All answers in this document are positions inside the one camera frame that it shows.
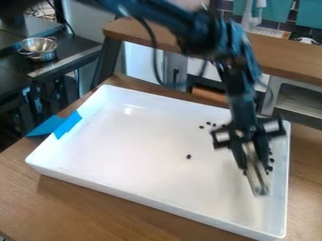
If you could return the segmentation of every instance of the wire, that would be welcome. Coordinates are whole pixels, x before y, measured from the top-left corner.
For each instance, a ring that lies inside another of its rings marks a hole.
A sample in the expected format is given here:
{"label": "wire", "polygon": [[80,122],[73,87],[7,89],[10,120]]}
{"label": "wire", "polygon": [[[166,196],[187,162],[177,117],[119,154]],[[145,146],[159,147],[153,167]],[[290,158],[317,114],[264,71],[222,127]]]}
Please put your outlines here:
{"label": "wire", "polygon": [[52,7],[54,10],[55,10],[55,12],[56,12],[56,14],[57,15],[59,15],[60,17],[61,17],[61,19],[65,22],[65,24],[66,24],[66,26],[68,26],[70,29],[71,29],[71,31],[72,31],[72,34],[75,36],[76,34],[75,34],[75,31],[73,31],[73,28],[72,28],[72,26],[70,25],[70,23],[68,23],[68,21],[65,19],[65,17],[64,17],[64,14],[62,14],[49,0],[46,0],[46,2],[49,4],[49,6],[50,7]]}
{"label": "wire", "polygon": [[203,63],[202,63],[202,66],[201,66],[201,70],[198,74],[198,77],[203,77],[205,71],[207,70],[207,67],[208,67],[208,57],[205,56],[204,59],[203,59]]}
{"label": "wire", "polygon": [[[157,42],[156,42],[155,34],[153,33],[151,27],[148,25],[148,23],[144,19],[142,19],[141,17],[135,17],[135,18],[147,30],[147,32],[151,38],[151,42],[152,42],[152,46],[153,46],[153,72],[154,72],[155,79],[156,79],[157,83],[159,83],[160,86],[169,87],[161,80],[159,71],[157,69]],[[202,64],[202,67],[201,67],[201,70],[199,73],[199,77],[203,77],[203,74],[207,69],[207,64],[208,64],[208,57],[206,56],[204,58],[204,61]],[[173,85],[173,87],[179,88],[179,87],[186,86],[186,85],[187,85],[187,82],[185,81],[184,83],[181,83],[181,84],[175,84],[175,85]]]}
{"label": "wire", "polygon": [[267,106],[271,106],[273,104],[273,100],[274,100],[274,92],[272,90],[272,88],[265,84],[264,82],[260,81],[258,82],[258,85],[264,87],[264,88],[267,88],[268,92],[269,92],[269,99],[268,99],[268,102],[265,104],[264,107],[267,107]]}
{"label": "wire", "polygon": [[142,24],[142,26],[147,30],[148,34],[150,35],[151,38],[151,42],[153,45],[153,72],[154,72],[154,76],[156,78],[157,83],[159,83],[160,86],[165,86],[165,83],[162,82],[161,78],[160,78],[160,74],[159,71],[157,70],[157,42],[156,42],[156,38],[155,38],[155,34],[153,33],[152,29],[150,28],[150,26],[148,25],[148,23],[142,19],[141,17],[136,17],[136,19],[138,20],[139,23]]}

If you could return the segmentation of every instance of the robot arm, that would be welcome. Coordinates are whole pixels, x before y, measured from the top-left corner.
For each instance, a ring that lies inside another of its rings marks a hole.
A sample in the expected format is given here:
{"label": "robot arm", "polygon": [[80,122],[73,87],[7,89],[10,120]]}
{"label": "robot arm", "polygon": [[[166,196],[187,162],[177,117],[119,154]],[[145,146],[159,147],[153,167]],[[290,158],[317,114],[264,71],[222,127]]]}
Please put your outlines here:
{"label": "robot arm", "polygon": [[[254,85],[260,81],[261,70],[250,42],[239,24],[224,22],[210,11],[185,11],[165,0],[99,0],[120,15],[145,18],[167,27],[178,40],[185,55],[208,56],[216,62],[218,72],[226,86],[232,113],[227,126],[214,130],[214,147],[230,148],[237,166],[247,175],[254,195],[269,193],[266,175],[269,140],[285,134],[282,119],[278,129],[267,132],[265,123],[255,111]],[[217,135],[226,132],[229,139],[219,141]]]}

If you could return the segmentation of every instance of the metal bowl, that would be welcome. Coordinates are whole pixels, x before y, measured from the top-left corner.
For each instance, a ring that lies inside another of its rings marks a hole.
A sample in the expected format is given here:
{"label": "metal bowl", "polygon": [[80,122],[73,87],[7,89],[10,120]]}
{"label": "metal bowl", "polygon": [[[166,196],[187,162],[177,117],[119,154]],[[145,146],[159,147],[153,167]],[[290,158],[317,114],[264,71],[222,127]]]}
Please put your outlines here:
{"label": "metal bowl", "polygon": [[30,38],[20,42],[18,53],[35,62],[51,61],[56,58],[56,38]]}

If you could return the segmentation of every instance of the small black object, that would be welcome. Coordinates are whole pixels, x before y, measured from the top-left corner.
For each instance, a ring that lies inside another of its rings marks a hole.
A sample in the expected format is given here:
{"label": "small black object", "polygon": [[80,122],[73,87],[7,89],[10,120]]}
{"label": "small black object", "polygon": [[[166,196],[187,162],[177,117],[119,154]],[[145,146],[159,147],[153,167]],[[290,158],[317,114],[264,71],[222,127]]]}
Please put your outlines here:
{"label": "small black object", "polygon": [[268,171],[273,171],[273,167],[271,167],[271,166],[267,166],[266,170],[268,170]]}

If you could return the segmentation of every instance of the white tray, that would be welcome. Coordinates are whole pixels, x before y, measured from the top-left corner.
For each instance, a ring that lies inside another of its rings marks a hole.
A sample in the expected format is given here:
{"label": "white tray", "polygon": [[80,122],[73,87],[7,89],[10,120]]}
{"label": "white tray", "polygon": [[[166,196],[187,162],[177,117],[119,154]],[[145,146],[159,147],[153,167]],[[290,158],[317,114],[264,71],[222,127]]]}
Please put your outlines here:
{"label": "white tray", "polygon": [[78,113],[70,132],[50,135],[26,158],[31,167],[256,240],[284,237],[288,122],[287,137],[271,143],[271,194],[254,198],[231,152],[212,145],[206,122],[227,123],[227,109],[102,86]]}

